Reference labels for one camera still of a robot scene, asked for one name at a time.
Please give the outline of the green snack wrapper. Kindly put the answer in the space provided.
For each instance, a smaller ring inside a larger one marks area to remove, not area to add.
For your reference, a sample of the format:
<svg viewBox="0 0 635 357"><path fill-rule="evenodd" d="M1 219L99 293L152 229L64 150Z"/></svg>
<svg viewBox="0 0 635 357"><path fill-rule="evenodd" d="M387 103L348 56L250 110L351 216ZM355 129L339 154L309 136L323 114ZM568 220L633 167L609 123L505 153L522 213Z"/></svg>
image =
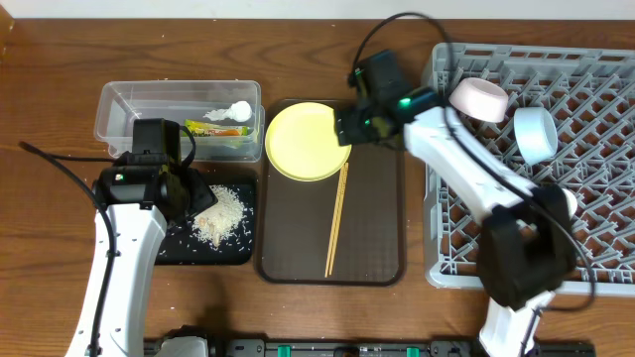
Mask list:
<svg viewBox="0 0 635 357"><path fill-rule="evenodd" d="M213 123L186 120L185 126L195 137L240 137L247 136L247 126L228 126Z"/></svg>

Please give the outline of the pile of rice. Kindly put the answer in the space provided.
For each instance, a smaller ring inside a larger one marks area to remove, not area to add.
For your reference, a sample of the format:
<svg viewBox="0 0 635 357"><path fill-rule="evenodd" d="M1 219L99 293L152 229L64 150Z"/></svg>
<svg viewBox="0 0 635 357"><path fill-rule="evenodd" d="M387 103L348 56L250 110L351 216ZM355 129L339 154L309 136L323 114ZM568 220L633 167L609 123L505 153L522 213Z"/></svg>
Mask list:
<svg viewBox="0 0 635 357"><path fill-rule="evenodd" d="M246 217L247 208L234 189L225 185L209 188L217 203L196 216L192 228L198 241L218 249Z"/></svg>

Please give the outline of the pink bowl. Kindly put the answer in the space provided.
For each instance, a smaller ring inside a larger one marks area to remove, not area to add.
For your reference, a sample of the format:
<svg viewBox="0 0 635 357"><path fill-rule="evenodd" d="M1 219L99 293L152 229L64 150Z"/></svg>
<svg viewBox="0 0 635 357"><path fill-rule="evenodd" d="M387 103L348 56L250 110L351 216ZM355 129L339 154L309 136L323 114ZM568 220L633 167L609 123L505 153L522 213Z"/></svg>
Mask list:
<svg viewBox="0 0 635 357"><path fill-rule="evenodd" d="M471 118L499 123L504 120L508 94L490 81L468 77L451 93L449 102L455 109Z"/></svg>

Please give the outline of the yellow plate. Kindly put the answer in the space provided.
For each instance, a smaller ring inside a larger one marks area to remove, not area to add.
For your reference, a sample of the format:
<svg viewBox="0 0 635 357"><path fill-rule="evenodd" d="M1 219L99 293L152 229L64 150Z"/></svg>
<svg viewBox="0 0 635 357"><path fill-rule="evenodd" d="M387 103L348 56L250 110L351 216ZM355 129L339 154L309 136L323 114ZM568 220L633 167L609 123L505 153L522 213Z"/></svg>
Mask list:
<svg viewBox="0 0 635 357"><path fill-rule="evenodd" d="M332 107L301 102L273 118L266 132L265 149L270 163L283 176L317 181L338 172L352 147L339 145Z"/></svg>

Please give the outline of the white tissue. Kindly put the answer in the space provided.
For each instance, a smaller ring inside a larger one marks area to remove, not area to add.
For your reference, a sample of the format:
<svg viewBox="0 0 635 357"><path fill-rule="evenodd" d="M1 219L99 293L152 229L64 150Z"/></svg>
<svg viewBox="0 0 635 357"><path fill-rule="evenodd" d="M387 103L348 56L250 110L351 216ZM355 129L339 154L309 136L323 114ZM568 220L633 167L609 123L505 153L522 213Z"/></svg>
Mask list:
<svg viewBox="0 0 635 357"><path fill-rule="evenodd" d="M247 122L252 116L252 109L247 101L233 103L227 109L214 109L203 115L209 121L232 120L238 123Z"/></svg>

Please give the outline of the light blue bowl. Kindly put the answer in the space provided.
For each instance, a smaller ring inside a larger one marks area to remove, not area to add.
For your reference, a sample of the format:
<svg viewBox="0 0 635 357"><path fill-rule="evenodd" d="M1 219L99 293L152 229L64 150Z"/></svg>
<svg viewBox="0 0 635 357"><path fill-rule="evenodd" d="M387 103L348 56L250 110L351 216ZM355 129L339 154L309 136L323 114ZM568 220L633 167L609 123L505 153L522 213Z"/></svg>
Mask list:
<svg viewBox="0 0 635 357"><path fill-rule="evenodd" d="M513 117L514 135L528 165L551 159L558 149L554 118L542 107L518 108Z"/></svg>

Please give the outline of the pale green cup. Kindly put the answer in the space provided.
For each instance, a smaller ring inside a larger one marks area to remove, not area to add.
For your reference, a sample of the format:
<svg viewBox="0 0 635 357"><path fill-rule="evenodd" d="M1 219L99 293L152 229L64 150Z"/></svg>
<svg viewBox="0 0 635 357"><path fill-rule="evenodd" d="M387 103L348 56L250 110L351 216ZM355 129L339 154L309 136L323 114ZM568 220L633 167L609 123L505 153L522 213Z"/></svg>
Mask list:
<svg viewBox="0 0 635 357"><path fill-rule="evenodd" d="M565 194L565 197L567 199L567 205L568 205L568 210L569 210L569 216L570 218L574 218L575 213L578 209L578 203L577 203L577 199L575 197L575 194L567 189L567 188L563 188L563 193Z"/></svg>

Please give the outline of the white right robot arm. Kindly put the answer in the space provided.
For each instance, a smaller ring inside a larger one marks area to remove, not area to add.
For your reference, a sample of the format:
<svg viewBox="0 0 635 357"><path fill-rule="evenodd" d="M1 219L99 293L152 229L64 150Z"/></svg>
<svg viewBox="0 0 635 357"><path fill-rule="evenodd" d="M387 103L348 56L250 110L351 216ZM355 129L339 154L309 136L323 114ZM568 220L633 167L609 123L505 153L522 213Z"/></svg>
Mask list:
<svg viewBox="0 0 635 357"><path fill-rule="evenodd" d="M406 150L443 178L480 226L476 272L489 296L480 344L490 356L526 355L538 320L575 267L565 192L496 160L446 98L405 79L390 51L355 59L348 84L357 102L335 114L340 145L400 135Z"/></svg>

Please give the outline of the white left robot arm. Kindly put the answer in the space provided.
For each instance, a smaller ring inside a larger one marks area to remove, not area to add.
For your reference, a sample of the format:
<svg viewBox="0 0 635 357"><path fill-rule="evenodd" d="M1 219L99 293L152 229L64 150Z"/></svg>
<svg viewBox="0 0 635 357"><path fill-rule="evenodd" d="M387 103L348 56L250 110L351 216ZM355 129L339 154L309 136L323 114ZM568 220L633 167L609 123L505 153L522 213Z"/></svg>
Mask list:
<svg viewBox="0 0 635 357"><path fill-rule="evenodd" d="M217 199L193 154L188 129L166 119L138 120L133 146L93 183L95 250L70 356L141 356L159 248Z"/></svg>

